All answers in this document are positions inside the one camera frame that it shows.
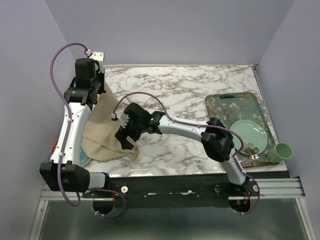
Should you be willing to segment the beige linen napkin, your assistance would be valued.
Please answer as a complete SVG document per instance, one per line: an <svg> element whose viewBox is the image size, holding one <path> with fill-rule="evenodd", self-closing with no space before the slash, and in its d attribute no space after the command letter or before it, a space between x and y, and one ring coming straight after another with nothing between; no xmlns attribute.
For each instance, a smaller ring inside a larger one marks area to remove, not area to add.
<svg viewBox="0 0 320 240"><path fill-rule="evenodd" d="M135 160L139 149L122 149L115 134L120 128L118 121L113 121L111 116L118 100L107 83L104 84L105 93L97 99L84 128L81 147L84 153L92 160L106 162L120 157Z"/></svg>

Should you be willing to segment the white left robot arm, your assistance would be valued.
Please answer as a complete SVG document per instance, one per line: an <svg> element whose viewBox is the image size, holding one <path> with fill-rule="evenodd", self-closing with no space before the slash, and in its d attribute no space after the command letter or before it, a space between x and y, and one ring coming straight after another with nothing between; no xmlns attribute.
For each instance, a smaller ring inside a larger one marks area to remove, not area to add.
<svg viewBox="0 0 320 240"><path fill-rule="evenodd" d="M81 144L86 123L98 95L105 93L104 53L93 52L88 58L75 61L75 77L64 92L64 119L58 142L49 162L42 163L39 172L52 191L59 183L66 192L93 191L101 198L111 191L110 177L104 172L90 172L80 161Z"/></svg>

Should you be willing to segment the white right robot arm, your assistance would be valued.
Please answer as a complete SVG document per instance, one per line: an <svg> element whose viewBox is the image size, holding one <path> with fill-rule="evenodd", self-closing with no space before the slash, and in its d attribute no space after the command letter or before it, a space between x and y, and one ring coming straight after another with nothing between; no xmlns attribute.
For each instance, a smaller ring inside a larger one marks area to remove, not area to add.
<svg viewBox="0 0 320 240"><path fill-rule="evenodd" d="M134 143L143 133L176 135L200 142L206 155L223 167L230 191L236 196L247 192L249 177L236 157L233 141L236 134L217 118L211 118L207 122L183 121L171 118L163 111L149 113L138 104L131 103L124 110L115 110L111 119L120 123L115 138L123 150L133 149Z"/></svg>

